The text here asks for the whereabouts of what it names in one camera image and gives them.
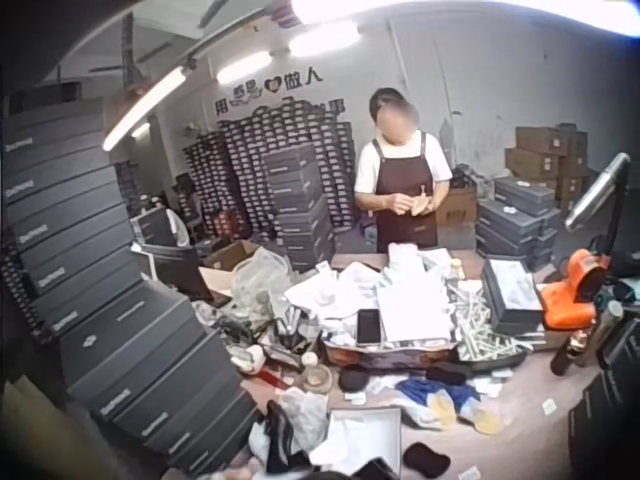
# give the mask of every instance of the sock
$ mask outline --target sock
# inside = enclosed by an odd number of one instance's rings
[[[451,465],[449,457],[434,452],[424,443],[414,443],[407,448],[402,461],[408,468],[420,472],[425,478],[438,478]]]
[[[338,377],[338,386],[345,393],[358,393],[366,388],[369,378],[371,375],[358,367],[345,367]]]
[[[464,385],[469,379],[469,368],[453,363],[438,363],[427,368],[425,377],[447,385]]]

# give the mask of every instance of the woman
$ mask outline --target woman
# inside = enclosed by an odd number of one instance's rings
[[[415,108],[393,88],[369,102],[376,138],[362,150],[356,204],[377,213],[378,253],[390,243],[438,244],[435,211],[449,193],[451,169],[438,140],[418,130]]]

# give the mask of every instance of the clear plastic bag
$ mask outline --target clear plastic bag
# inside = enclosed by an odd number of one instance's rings
[[[291,453],[310,452],[322,443],[329,425],[328,397],[292,387],[280,395],[278,403],[293,425]]]
[[[238,308],[251,321],[283,315],[284,311],[280,310],[286,306],[280,306],[277,300],[283,298],[291,286],[289,273],[289,264],[284,258],[259,248],[253,257],[233,269],[231,293]]]

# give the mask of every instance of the ceiling light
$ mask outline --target ceiling light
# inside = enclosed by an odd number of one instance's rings
[[[176,67],[158,83],[145,93],[111,129],[102,148],[111,151],[116,144],[131,130],[144,116],[146,116],[167,95],[178,88],[187,79],[189,70],[184,67]]]
[[[605,0],[492,0],[533,8],[586,23],[592,27],[629,37],[640,37],[640,13],[628,1]]]
[[[353,22],[334,22],[322,25],[297,36],[289,43],[294,57],[308,57],[353,45],[360,34]]]
[[[326,22],[354,13],[419,0],[291,0],[293,12],[302,23]]]
[[[232,63],[218,73],[218,81],[223,85],[235,82],[242,77],[256,73],[271,63],[273,58],[269,52],[258,52]]]
[[[138,138],[139,136],[147,133],[149,131],[149,122],[144,122],[138,128],[136,128],[133,132],[131,132],[131,136],[133,138]]]
[[[640,13],[631,0],[489,0],[532,8],[629,37],[640,37]],[[326,22],[359,12],[401,3],[440,3],[444,0],[291,0],[302,23]]]

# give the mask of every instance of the black cloth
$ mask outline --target black cloth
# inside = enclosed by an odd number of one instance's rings
[[[402,456],[406,467],[420,472],[425,478],[438,478],[451,466],[451,459],[436,453],[424,443],[414,443]]]

